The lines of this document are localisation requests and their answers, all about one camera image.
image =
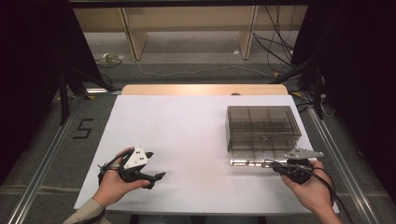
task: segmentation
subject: clear acrylic container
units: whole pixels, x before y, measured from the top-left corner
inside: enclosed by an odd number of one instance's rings
[[[226,129],[231,165],[282,161],[301,137],[289,106],[228,106]]]

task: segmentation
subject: white surface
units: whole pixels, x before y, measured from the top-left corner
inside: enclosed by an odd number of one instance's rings
[[[290,96],[122,95],[114,104],[75,208],[97,189],[98,164],[124,148],[140,145],[154,153],[142,173],[166,175],[153,189],[134,190],[108,210],[245,216],[309,213],[275,172],[230,166],[225,129],[228,105],[290,105],[303,135],[297,147],[312,150]]]

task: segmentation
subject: metal rail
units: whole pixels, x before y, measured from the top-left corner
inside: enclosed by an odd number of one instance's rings
[[[68,119],[65,121],[63,125],[61,125],[53,138],[49,149],[47,150],[46,155],[44,156],[43,160],[41,161],[40,165],[35,172],[31,182],[29,183],[28,187],[26,188],[25,192],[22,194],[20,200],[18,201],[17,205],[14,208],[14,211],[11,213],[11,216],[8,220],[8,224],[17,224],[22,223],[26,218],[27,213],[37,195],[41,184],[44,181],[44,178],[47,175],[50,166],[52,165],[53,159],[58,152],[58,149],[64,140],[64,135],[67,132],[70,122],[73,119],[77,108],[82,102],[82,96],[76,97],[73,100],[72,104],[72,112]]]
[[[309,94],[305,94],[304,97],[306,99],[310,99],[311,97]],[[330,134],[326,123],[323,119],[319,119],[317,113],[314,109],[309,109],[309,114],[312,120],[315,123],[315,126],[320,133],[320,136],[323,139],[323,142],[326,145],[326,148],[329,150],[329,154],[334,161],[334,165],[340,174],[341,178],[346,185],[346,188],[355,203],[359,213],[361,214],[361,218],[364,223],[371,224],[371,223],[380,223],[377,215],[373,207],[371,206],[370,202],[368,201],[367,197],[364,195],[361,186],[359,185],[358,181],[356,180],[355,176],[352,174],[347,161],[344,159],[343,154],[341,153],[338,146],[335,144],[332,135]]]

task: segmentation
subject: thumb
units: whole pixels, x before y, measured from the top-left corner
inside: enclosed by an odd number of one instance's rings
[[[128,183],[127,185],[128,185],[129,190],[133,190],[133,189],[143,188],[149,184],[150,183],[148,180],[140,179],[140,180],[136,180],[134,182]]]
[[[285,175],[281,175],[280,178],[282,178],[283,183],[285,183],[285,185],[288,186],[290,189],[294,189],[296,186],[299,185]]]

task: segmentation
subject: human hand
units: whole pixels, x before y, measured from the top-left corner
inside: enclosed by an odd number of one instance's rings
[[[125,148],[123,151],[119,152],[117,156],[127,150],[130,150],[130,148]],[[116,160],[115,163],[121,163],[121,158]],[[108,207],[118,202],[129,191],[143,188],[147,185],[149,185],[149,181],[147,180],[136,180],[131,183],[126,183],[120,178],[118,170],[108,169],[102,179],[99,189],[92,198],[103,207]]]
[[[323,169],[323,163],[320,161],[311,161],[311,164],[313,168]],[[314,174],[331,184],[330,178],[322,170],[315,169]],[[301,205],[311,210],[321,223],[341,223],[332,210],[332,201],[328,188],[317,178],[311,176],[302,185],[295,183],[285,175],[282,175],[281,178],[285,185],[296,195]]]

